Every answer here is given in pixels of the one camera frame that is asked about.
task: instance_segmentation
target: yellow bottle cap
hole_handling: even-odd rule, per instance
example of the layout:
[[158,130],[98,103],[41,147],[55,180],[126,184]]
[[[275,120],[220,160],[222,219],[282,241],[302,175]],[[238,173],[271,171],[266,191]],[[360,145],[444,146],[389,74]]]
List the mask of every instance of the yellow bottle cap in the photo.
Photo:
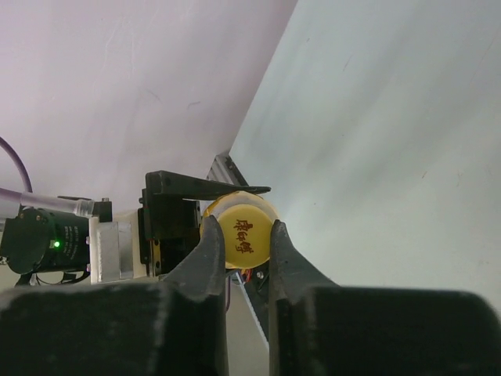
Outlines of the yellow bottle cap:
[[231,193],[212,203],[204,217],[209,215],[216,217],[225,237],[226,268],[252,269],[269,260],[278,215],[267,201],[247,192]]

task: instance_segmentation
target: yellow lid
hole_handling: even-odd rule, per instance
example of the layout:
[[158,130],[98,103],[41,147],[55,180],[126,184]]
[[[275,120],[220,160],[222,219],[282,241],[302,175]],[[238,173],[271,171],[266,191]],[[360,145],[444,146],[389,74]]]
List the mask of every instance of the yellow lid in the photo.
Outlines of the yellow lid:
[[247,192],[231,193],[211,204],[204,217],[209,215],[216,217],[225,237],[226,268],[252,269],[269,260],[278,215],[267,201]]

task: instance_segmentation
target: black cylindrical motor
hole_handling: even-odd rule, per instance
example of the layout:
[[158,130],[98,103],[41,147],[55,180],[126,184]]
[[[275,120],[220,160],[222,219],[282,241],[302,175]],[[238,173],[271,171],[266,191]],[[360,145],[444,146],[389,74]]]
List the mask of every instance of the black cylindrical motor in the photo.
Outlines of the black cylindrical motor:
[[0,256],[18,274],[81,271],[89,264],[88,220],[25,208],[5,221]]

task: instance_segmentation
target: floor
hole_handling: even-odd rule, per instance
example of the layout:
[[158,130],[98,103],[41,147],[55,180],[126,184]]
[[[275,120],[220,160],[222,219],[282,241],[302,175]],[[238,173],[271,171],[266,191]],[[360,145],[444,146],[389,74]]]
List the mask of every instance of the floor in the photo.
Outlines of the floor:
[[298,2],[230,155],[334,281],[473,291],[501,311],[499,14]]

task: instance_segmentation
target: transparent tube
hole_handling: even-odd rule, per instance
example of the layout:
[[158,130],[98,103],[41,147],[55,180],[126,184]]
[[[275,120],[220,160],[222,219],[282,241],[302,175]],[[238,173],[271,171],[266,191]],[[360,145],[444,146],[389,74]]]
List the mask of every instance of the transparent tube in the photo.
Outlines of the transparent tube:
[[0,188],[0,198],[17,202],[23,206],[56,210],[58,212],[73,213],[79,217],[92,217],[94,201],[67,200],[65,198],[48,197],[30,192],[16,192]]

